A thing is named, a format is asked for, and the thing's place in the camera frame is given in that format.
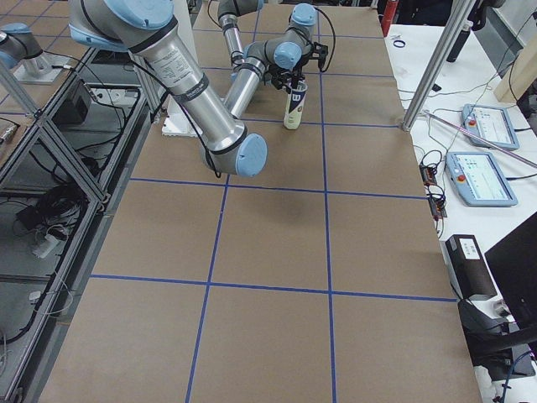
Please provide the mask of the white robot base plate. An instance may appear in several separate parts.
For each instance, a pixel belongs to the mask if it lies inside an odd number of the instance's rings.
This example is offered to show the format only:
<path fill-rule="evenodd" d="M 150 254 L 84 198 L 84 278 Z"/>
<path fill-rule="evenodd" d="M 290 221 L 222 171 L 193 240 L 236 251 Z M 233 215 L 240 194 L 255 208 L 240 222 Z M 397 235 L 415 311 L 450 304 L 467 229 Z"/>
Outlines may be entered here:
<path fill-rule="evenodd" d="M 169 96 L 162 134 L 166 137 L 195 137 L 201 133 L 199 125 L 189 114 L 182 111 L 172 96 Z"/>

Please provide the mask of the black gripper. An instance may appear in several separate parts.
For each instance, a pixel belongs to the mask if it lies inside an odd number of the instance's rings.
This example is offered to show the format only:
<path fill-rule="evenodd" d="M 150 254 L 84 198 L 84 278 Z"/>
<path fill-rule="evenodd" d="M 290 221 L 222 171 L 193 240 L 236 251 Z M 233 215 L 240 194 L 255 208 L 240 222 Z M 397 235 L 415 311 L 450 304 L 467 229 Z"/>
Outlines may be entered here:
<path fill-rule="evenodd" d="M 326 58 L 328 56 L 328 46 L 313 42 L 306 47 L 306 53 L 300 58 L 300 68 L 307 65 L 311 60 L 317 61 L 317 67 L 319 70 L 323 70 L 326 64 Z"/>
<path fill-rule="evenodd" d="M 303 67 L 300 68 L 300 64 L 291 69 L 272 64 L 268 68 L 269 81 L 277 90 L 297 90 L 299 84 L 305 79 L 302 70 Z"/>

